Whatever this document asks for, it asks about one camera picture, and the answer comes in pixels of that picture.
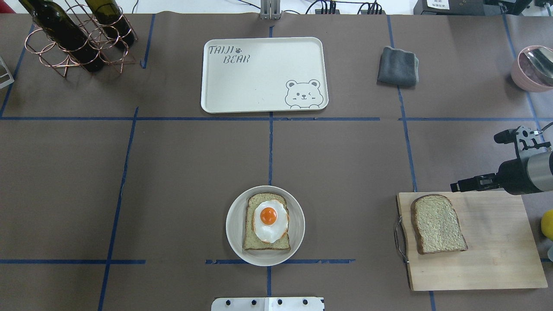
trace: toast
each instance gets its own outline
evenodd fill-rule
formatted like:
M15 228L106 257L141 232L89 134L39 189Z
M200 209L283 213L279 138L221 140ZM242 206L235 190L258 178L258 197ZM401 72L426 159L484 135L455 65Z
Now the toast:
M424 195L411 204L417 252L421 255L466 251L465 237L451 201L439 194Z
M274 193L258 193L248 200L248 206L246 207L246 220L245 220L245 231L244 243L242 248L246 251L249 250L278 250L278 251L289 251L290 250L290 237L288 236L288 231L274 243L266 243L261 241L255 232L253 231L253 214L255 209L259 204L269 201L269 200L278 200L284 206L284 209L288 213L288 208L286 207L286 200Z

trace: metal spoon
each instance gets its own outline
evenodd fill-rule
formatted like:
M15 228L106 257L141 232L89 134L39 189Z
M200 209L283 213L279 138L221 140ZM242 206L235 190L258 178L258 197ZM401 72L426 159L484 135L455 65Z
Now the metal spoon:
M553 86L553 52L541 46L524 52L524 55L532 63L540 79L549 86Z

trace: dark green wine bottle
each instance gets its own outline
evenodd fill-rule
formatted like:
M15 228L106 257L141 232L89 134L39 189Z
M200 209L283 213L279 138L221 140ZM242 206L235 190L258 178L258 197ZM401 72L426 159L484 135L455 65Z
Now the dark green wine bottle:
M47 0L19 0L33 16L35 24L86 70L102 69L104 63L99 51L93 49L88 36L77 26L65 11L55 2Z
M96 17L98 22L102 25L110 25L111 27L104 27L103 30L112 40L117 39L117 34L121 37L128 47L133 45L136 38L129 23L122 17L123 12L117 6L114 0L85 0L92 14ZM115 44L116 47L124 49L125 45L121 42Z

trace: table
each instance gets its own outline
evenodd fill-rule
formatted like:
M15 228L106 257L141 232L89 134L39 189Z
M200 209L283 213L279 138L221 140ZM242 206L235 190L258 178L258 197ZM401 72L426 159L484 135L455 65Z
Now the table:
M549 288L412 292L395 249L395 196L448 191L514 158L495 133L553 121L551 92L509 77L514 53L553 46L553 19L134 14L124 73L64 80L26 53L31 27L0 14L0 309L209 310L215 297L325 297L327 310L549 310ZM329 105L209 115L202 47L214 38L319 38ZM386 45L414 52L420 82L376 82ZM553 132L544 133L553 139ZM238 261L226 212L244 190L292 193L305 218L291 262ZM539 232L552 193L524 195Z

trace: pink bowl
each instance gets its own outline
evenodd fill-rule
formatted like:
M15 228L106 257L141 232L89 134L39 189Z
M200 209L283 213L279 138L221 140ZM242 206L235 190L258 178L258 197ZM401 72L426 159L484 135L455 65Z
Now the pink bowl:
M545 92L545 91L553 90L553 86L544 85L529 78L520 67L521 61L522 62L527 61L529 63L529 61L526 58L526 55L524 55L524 52L537 49L540 46L541 45L531 45L522 49L522 51L520 51L520 53L517 55L517 59L515 59L515 61L513 62L513 66L511 67L511 77L513 78L513 81L515 82L516 85L518 85L519 88L525 91Z

